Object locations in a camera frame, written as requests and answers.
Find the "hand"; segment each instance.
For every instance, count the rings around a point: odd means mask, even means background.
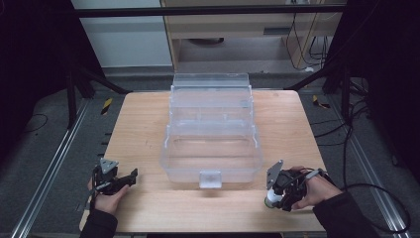
[[[291,168],[294,171],[303,171],[306,170],[303,167],[293,167]],[[323,200],[327,200],[333,196],[336,196],[342,191],[328,182],[326,179],[322,178],[321,176],[316,176],[306,180],[306,187],[307,192],[306,196],[303,197],[300,201],[295,202],[291,208],[295,209],[302,209],[309,205],[317,205]]]
[[[89,190],[92,189],[92,179],[87,184],[87,187],[89,188]],[[121,198],[123,198],[123,196],[127,193],[128,190],[129,186],[125,185],[113,195],[104,195],[99,193],[96,196],[95,209],[115,215],[118,203],[120,202]]]

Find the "wooden cabinet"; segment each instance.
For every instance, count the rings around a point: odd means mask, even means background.
[[[343,3],[346,0],[316,0],[311,4]],[[284,5],[289,0],[160,0],[162,7]],[[232,14],[164,17],[174,69],[182,39],[287,37],[287,47],[295,66],[314,36],[334,36],[341,13]]]

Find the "aluminum rail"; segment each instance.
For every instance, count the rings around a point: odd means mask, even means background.
[[[68,129],[65,133],[60,145],[58,146],[58,149],[55,152],[52,162],[50,163],[43,179],[40,182],[40,185],[37,188],[37,191],[33,195],[18,224],[13,229],[12,238],[24,238],[29,234],[32,225],[34,224],[34,221],[37,218],[37,215],[47,198],[50,188],[53,185],[59,168],[61,167],[65,156],[67,155],[68,149],[70,148],[70,145],[73,142],[75,135],[77,134],[81,122],[84,119],[89,103],[89,99],[82,100],[82,105],[80,105],[76,122],[74,123],[73,127]]]
[[[367,5],[346,4],[297,4],[297,5],[242,5],[242,6],[200,6],[200,7],[154,7],[118,9],[75,9],[70,11],[50,10],[49,15],[76,16],[78,18],[102,17],[151,17],[182,15],[227,15],[227,14],[269,14],[269,13],[335,13],[345,10],[360,10]]]
[[[341,116],[341,113],[338,109],[339,106],[336,99],[331,95],[327,95],[327,98],[330,102],[332,102],[331,104],[334,111],[336,112],[336,115],[342,120],[342,122],[344,122],[344,119]],[[347,128],[344,128],[343,130],[347,134],[348,132]],[[373,165],[370,163],[368,156],[366,155],[355,133],[352,135],[349,142],[350,142],[351,148],[353,149],[355,153],[355,157],[359,164],[359,167],[361,168],[362,173],[364,174],[364,178],[367,180],[367,182],[374,185],[378,185],[380,187],[384,187],[382,181],[380,180],[379,176],[374,170]],[[404,220],[399,214],[398,209],[396,208],[391,197],[388,194],[381,192],[377,189],[372,189],[371,192],[374,199],[376,200],[377,205],[379,206],[379,209],[388,227],[394,231],[402,230],[403,228],[405,228]],[[406,231],[405,233],[402,233],[402,234],[393,234],[393,237],[410,238],[411,235],[409,231]]]

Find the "black cable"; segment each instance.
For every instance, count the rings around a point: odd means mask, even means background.
[[[359,24],[359,26],[353,31],[353,33],[347,38],[347,40],[343,43],[343,45],[328,59],[326,59],[325,63],[329,63],[330,61],[336,60],[335,58],[341,53],[341,51],[344,50],[345,47],[347,47],[355,37],[355,35],[361,30],[361,28],[365,25],[365,23],[368,21],[368,19],[373,15],[374,11],[376,10],[377,6],[379,5],[379,2],[381,0],[376,0],[375,5],[371,9],[371,11],[368,13],[368,15],[364,18],[364,20]]]
[[[45,114],[34,114],[32,117],[34,118],[35,116],[43,116],[43,117],[46,118],[46,121],[41,126],[35,128],[35,129],[24,131],[24,133],[30,133],[30,132],[38,131],[41,128],[43,128],[45,125],[47,125],[47,122],[49,121],[49,117],[47,115],[45,115]]]
[[[327,122],[333,122],[333,121],[343,121],[341,119],[335,119],[335,120],[326,120],[326,121],[321,121],[321,122],[312,122],[309,125],[318,125],[318,124],[323,124],[323,123],[327,123]]]
[[[287,35],[286,42],[285,42],[285,43],[286,43],[287,53],[289,54],[290,59],[292,59],[292,56],[291,56],[291,53],[290,53],[290,51],[289,51],[289,49],[288,49],[288,39],[289,39],[289,36],[290,36],[290,34],[291,34],[292,30],[294,30],[294,35],[295,35],[295,37],[296,37],[296,42],[297,42],[297,45],[298,45],[298,47],[299,47],[299,51],[300,51],[300,55],[301,55],[302,59],[303,59],[303,60],[304,60],[304,61],[305,61],[305,62],[306,62],[309,66],[315,66],[315,65],[318,65],[319,63],[311,63],[311,62],[306,61],[305,56],[303,55],[302,48],[301,48],[301,46],[300,46],[299,38],[297,37],[297,32],[296,32],[295,23],[296,23],[296,13],[294,13],[294,14],[293,14],[293,21],[292,21],[292,23],[291,23],[291,26],[290,26],[290,31],[289,31],[289,34]],[[295,65],[294,65],[294,63],[293,63],[293,60],[291,61],[291,64],[292,64],[292,66],[293,66],[295,69],[298,69],[298,70],[305,69],[305,68],[300,68],[300,67],[295,66]]]
[[[89,207],[89,211],[92,212],[95,209],[95,201],[96,201],[96,196],[98,195],[98,192],[96,192],[96,174],[98,173],[98,170],[101,170],[99,168],[99,166],[96,166],[95,169],[93,169],[92,171],[92,189],[91,189],[91,199],[90,199],[90,207]]]
[[[365,89],[363,85],[358,85],[357,83],[350,80],[350,85],[353,87],[353,89],[356,91],[356,94],[361,96],[368,96],[368,91]]]
[[[311,43],[311,46],[309,47],[309,56],[311,57],[311,58],[313,58],[314,60],[320,60],[320,58],[314,58],[313,56],[319,56],[319,55],[321,55],[321,53],[312,53],[312,48],[313,48],[313,46],[314,46],[314,44],[315,44],[315,40],[317,41],[317,44],[318,44],[318,38],[317,37],[314,37],[313,39],[312,39],[312,43]]]
[[[321,51],[321,58],[320,58],[320,66],[321,66],[321,68],[324,66],[323,65],[323,59],[324,59],[324,54],[325,54],[325,51],[326,51],[326,46],[325,46],[325,38],[324,38],[324,42],[323,42],[323,44],[322,44],[322,51]]]
[[[337,144],[317,144],[317,146],[319,146],[319,147],[329,147],[329,146],[341,146],[341,145],[343,145],[345,142],[340,142],[340,143],[337,143]]]
[[[328,37],[324,37],[324,45],[322,47],[322,56],[321,56],[321,68],[324,67],[325,60],[327,59],[328,52]]]
[[[331,131],[325,132],[325,133],[320,134],[320,135],[316,135],[316,136],[314,136],[314,138],[319,138],[319,137],[323,137],[323,136],[330,135],[330,134],[332,134],[333,132],[336,132],[337,130],[339,130],[340,128],[342,128],[342,127],[344,127],[344,126],[346,126],[346,123],[341,124],[340,126],[338,126],[338,127],[334,128],[334,129],[333,129],[333,130],[331,130]]]
[[[344,189],[345,190],[348,190],[349,188],[358,187],[358,186],[373,187],[373,188],[379,189],[379,190],[381,190],[383,192],[386,192],[394,201],[396,201],[398,203],[398,205],[403,209],[403,211],[405,213],[405,218],[406,218],[405,223],[406,223],[406,225],[405,225],[405,228],[403,228],[401,230],[394,231],[394,230],[390,230],[388,228],[383,228],[383,227],[375,224],[374,222],[372,222],[371,220],[369,220],[366,217],[367,221],[372,226],[376,227],[377,229],[379,229],[379,230],[381,230],[383,232],[391,233],[391,234],[405,233],[406,231],[408,231],[408,229],[410,229],[410,227],[411,227],[411,215],[410,215],[410,212],[407,210],[407,207],[405,207],[405,205],[402,203],[402,201],[395,194],[393,194],[392,192],[390,192],[390,191],[386,190],[385,188],[380,187],[378,185],[374,185],[374,184],[370,184],[370,183],[363,183],[363,182],[361,182],[361,183],[353,183],[353,184],[347,185],[346,187],[344,187]]]
[[[349,130],[348,130],[347,135],[346,135],[346,139],[345,139],[345,143],[344,143],[344,149],[343,149],[343,185],[344,185],[344,187],[342,188],[342,190],[348,191],[349,188],[355,187],[355,186],[371,186],[371,187],[374,187],[376,189],[380,189],[380,190],[388,193],[395,201],[397,201],[397,203],[400,205],[400,207],[404,210],[405,217],[407,219],[405,228],[403,228],[401,230],[394,231],[394,230],[390,230],[389,228],[383,228],[383,227],[375,224],[374,222],[372,222],[368,218],[367,218],[367,221],[372,226],[376,227],[377,229],[379,229],[379,230],[381,230],[383,232],[392,233],[392,234],[401,234],[401,233],[406,232],[410,228],[410,226],[411,226],[411,216],[410,216],[410,213],[408,212],[407,208],[398,199],[398,197],[396,197],[394,194],[392,194],[390,191],[386,190],[385,188],[380,187],[378,185],[374,185],[374,184],[369,184],[369,183],[354,183],[354,184],[351,184],[351,185],[347,185],[347,175],[346,175],[346,172],[347,172],[347,170],[346,170],[346,164],[347,164],[347,145],[348,145],[348,142],[349,142],[349,140],[350,140],[350,138],[351,138],[351,136],[353,134],[353,129],[354,129],[353,128],[353,120],[357,116],[360,116],[362,113],[366,112],[367,109],[368,109],[367,106],[364,106],[364,107],[360,108],[359,110],[357,110],[355,112],[356,106],[358,104],[364,102],[364,101],[365,100],[362,99],[362,100],[358,101],[357,103],[355,103],[355,105],[352,107],[352,110],[351,110],[351,113],[350,113]]]

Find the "wooden table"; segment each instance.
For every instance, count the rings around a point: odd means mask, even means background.
[[[311,208],[286,212],[267,208],[265,173],[278,160],[324,168],[311,128],[295,91],[254,90],[263,166],[251,183],[198,183],[168,180],[158,163],[168,123],[169,92],[126,96],[105,158],[120,162],[119,176],[139,169],[138,183],[121,201],[119,232],[291,232],[323,231]],[[80,222],[83,227],[88,211]]]

